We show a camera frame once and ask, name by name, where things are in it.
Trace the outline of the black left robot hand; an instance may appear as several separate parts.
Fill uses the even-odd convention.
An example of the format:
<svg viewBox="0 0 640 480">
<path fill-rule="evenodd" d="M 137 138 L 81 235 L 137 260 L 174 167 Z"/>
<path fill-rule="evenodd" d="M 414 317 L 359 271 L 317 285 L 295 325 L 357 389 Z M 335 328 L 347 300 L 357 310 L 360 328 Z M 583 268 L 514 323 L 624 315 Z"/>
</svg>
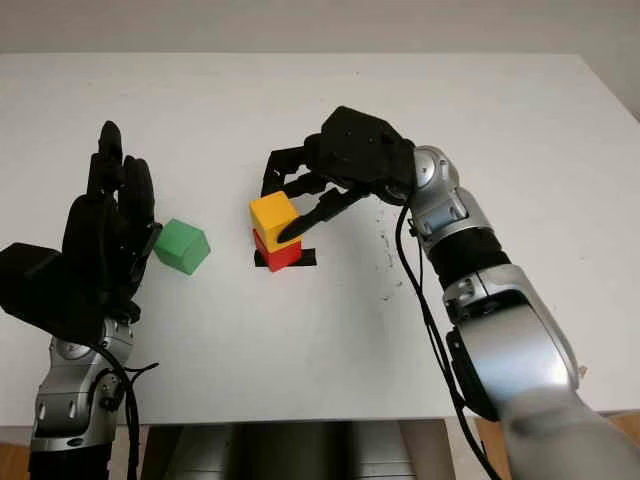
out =
<svg viewBox="0 0 640 480">
<path fill-rule="evenodd" d="M 134 302 L 161 231 L 147 162 L 125 155 L 121 131 L 104 123 L 91 155 L 86 192 L 69 211 L 62 255 L 89 297 L 115 319 L 137 322 Z"/>
</svg>

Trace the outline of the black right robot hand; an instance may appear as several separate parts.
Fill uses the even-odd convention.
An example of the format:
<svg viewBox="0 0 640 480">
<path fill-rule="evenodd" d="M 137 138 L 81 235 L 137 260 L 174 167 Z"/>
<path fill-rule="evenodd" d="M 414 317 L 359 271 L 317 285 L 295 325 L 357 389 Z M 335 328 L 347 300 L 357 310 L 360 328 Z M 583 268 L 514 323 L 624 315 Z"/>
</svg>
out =
<svg viewBox="0 0 640 480">
<path fill-rule="evenodd" d="M 292 240 L 371 194 L 388 204 L 403 204 L 415 187 L 413 150 L 411 141 L 382 133 L 343 140 L 314 134 L 300 147 L 273 151 L 262 196 L 279 191 L 289 198 L 319 196 L 317 205 L 287 224 L 277 240 Z"/>
</svg>

